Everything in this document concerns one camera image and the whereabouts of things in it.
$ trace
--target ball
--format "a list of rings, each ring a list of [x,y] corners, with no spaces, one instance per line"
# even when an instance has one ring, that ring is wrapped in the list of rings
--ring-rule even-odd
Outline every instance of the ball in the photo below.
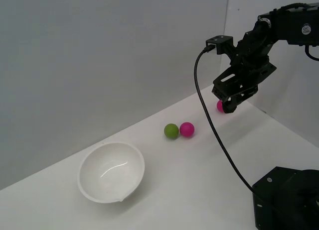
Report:
[[[179,132],[184,137],[191,137],[195,132],[195,127],[192,123],[185,122],[181,124]]]
[[[179,133],[178,127],[176,124],[168,124],[164,128],[164,134],[167,138],[175,139]]]
[[[219,101],[217,102],[217,109],[218,109],[220,112],[224,113],[224,110],[223,110],[223,102],[221,102],[221,100],[219,100]]]

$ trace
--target bowl rim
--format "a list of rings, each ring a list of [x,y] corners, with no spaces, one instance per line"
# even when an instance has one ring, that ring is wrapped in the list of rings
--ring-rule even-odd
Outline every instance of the bowl rim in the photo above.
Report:
[[[99,200],[96,198],[93,198],[92,196],[90,196],[88,193],[86,193],[86,191],[83,189],[81,182],[80,182],[80,175],[81,175],[81,169],[82,166],[84,164],[84,162],[86,161],[86,159],[97,149],[105,146],[105,145],[109,145],[109,144],[124,144],[129,146],[130,148],[132,148],[133,150],[135,150],[135,152],[139,155],[140,157],[140,161],[142,164],[142,174],[140,175],[138,181],[136,182],[136,184],[126,193],[124,194],[121,198],[117,198],[117,199],[109,199],[109,200]],[[103,142],[99,145],[97,145],[93,150],[91,150],[86,156],[85,158],[82,160],[81,164],[80,164],[80,168],[78,170],[78,174],[77,174],[77,184],[78,184],[78,188],[80,190],[80,192],[89,200],[96,202],[96,203],[101,203],[101,204],[108,204],[108,203],[114,203],[114,202],[122,202],[127,196],[129,196],[137,187],[138,185],[141,183],[141,180],[144,176],[144,171],[145,171],[145,162],[144,162],[144,158],[142,156],[142,153],[140,152],[139,149],[137,149],[134,145],[126,143],[126,142],[122,142],[122,141],[112,141],[112,142]]]

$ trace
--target green ball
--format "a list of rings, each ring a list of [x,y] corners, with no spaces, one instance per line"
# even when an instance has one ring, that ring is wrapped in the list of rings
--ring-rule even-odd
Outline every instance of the green ball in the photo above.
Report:
[[[164,128],[164,134],[168,138],[175,139],[177,138],[178,133],[179,133],[179,129],[176,124],[168,124]]]

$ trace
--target white bowl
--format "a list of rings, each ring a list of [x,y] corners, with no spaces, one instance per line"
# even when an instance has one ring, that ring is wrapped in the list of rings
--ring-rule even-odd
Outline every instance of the white bowl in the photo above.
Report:
[[[144,159],[137,148],[122,142],[106,143],[83,160],[78,187],[94,202],[121,202],[140,184],[144,169]]]

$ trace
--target black cable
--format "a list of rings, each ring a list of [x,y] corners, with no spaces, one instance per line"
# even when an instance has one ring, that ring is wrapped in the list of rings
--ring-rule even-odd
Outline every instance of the black cable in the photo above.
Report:
[[[216,136],[216,139],[220,145],[220,147],[222,148],[222,150],[224,151],[229,163],[231,164],[231,166],[233,167],[233,169],[235,170],[236,174],[238,175],[238,177],[241,179],[241,181],[246,185],[246,187],[260,200],[262,201],[263,203],[267,204],[269,207],[271,207],[272,210],[274,210],[275,212],[279,213],[280,215],[284,216],[286,219],[289,219],[291,221],[295,221],[293,220],[292,218],[288,217],[287,215],[285,215],[283,212],[281,212],[279,209],[277,209],[276,207],[274,207],[271,203],[269,203],[268,201],[264,200],[262,197],[259,196],[259,194],[249,185],[249,183],[246,181],[246,179],[242,176],[242,174],[239,172],[238,168],[236,167],[234,161],[232,160],[232,158],[230,157],[226,147],[224,146],[222,140],[220,139],[219,137],[219,134],[217,133],[216,131],[216,128],[210,118],[210,115],[209,115],[209,112],[207,110],[207,107],[206,107],[206,104],[205,104],[205,101],[203,99],[203,96],[201,95],[201,92],[200,92],[200,88],[199,88],[199,85],[198,85],[198,80],[197,80],[197,66],[198,66],[198,62],[201,58],[201,56],[206,53],[206,52],[210,52],[211,50],[215,49],[215,46],[214,45],[208,45],[206,46],[202,51],[201,53],[199,54],[199,56],[197,57],[196,59],[196,62],[195,62],[195,66],[194,66],[194,81],[195,81],[195,86],[196,86],[196,91],[197,91],[197,94],[198,94],[198,97],[200,99],[200,102],[203,106],[203,109],[204,109],[204,112],[206,114],[206,117],[207,117],[207,120],[209,122],[209,125],[211,127],[211,129],[213,130],[214,132],[214,135]],[[300,229],[304,229],[300,226],[300,224],[298,222],[296,222],[296,224],[300,227]]]
[[[283,11],[287,11],[291,8],[299,8],[299,7],[310,8],[311,6],[309,4],[306,4],[306,3],[297,2],[297,3],[292,3],[292,4],[281,7],[280,9],[278,9],[278,12],[283,12]]]
[[[312,56],[312,55],[309,53],[309,46],[308,46],[308,45],[305,46],[305,53],[306,53],[306,55],[307,55],[309,58],[311,58],[311,59],[313,59],[313,60],[319,62],[319,58],[314,57],[314,56]]]

